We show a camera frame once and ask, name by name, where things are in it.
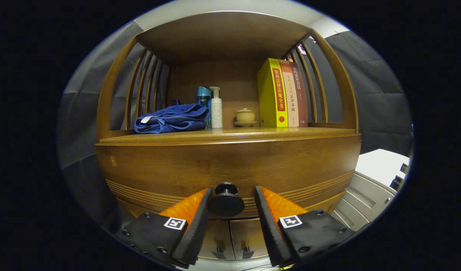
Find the wooden shelf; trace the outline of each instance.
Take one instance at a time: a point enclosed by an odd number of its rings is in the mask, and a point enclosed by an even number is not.
[[[206,12],[155,26],[136,39],[167,65],[201,61],[280,59],[311,29],[268,14]]]
[[[165,134],[131,134],[101,139],[97,145],[199,145],[244,141],[282,141],[356,134],[353,129],[322,127],[234,127]]]

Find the blue can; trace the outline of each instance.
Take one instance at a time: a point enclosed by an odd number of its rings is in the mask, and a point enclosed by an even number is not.
[[[210,88],[206,88],[203,86],[197,87],[197,104],[201,107],[206,107],[209,110],[209,115],[207,117],[207,125],[206,129],[209,129],[210,126]]]

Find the pump dispenser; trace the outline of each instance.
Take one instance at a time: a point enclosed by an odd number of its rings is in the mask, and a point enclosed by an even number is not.
[[[222,128],[222,99],[219,98],[220,87],[209,88],[214,93],[214,97],[210,100],[211,127]]]

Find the cabinet door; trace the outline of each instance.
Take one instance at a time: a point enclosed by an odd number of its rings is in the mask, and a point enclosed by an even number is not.
[[[250,251],[254,251],[251,258],[268,255],[259,218],[232,220],[230,223],[230,233],[236,260],[242,260],[246,247],[249,247]]]
[[[384,187],[356,174],[346,191],[344,199],[369,221],[377,218],[394,199],[394,195]]]
[[[198,257],[217,259],[212,252],[220,247],[227,260],[235,260],[227,220],[209,219],[205,237]]]

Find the book spine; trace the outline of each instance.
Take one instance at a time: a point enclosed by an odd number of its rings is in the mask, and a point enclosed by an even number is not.
[[[299,126],[299,105],[296,94],[296,86],[294,83],[294,75],[287,60],[279,60],[282,70],[282,78],[284,86],[286,88],[286,100],[287,100],[287,121],[289,127]]]
[[[269,58],[276,102],[276,127],[287,127],[287,101],[281,65],[278,59]]]
[[[294,78],[294,84],[296,85],[296,98],[298,101],[298,115],[299,115],[299,126],[308,126],[308,101],[306,99],[306,93],[304,88],[304,81],[302,80],[301,70],[295,62],[290,62],[292,74]]]

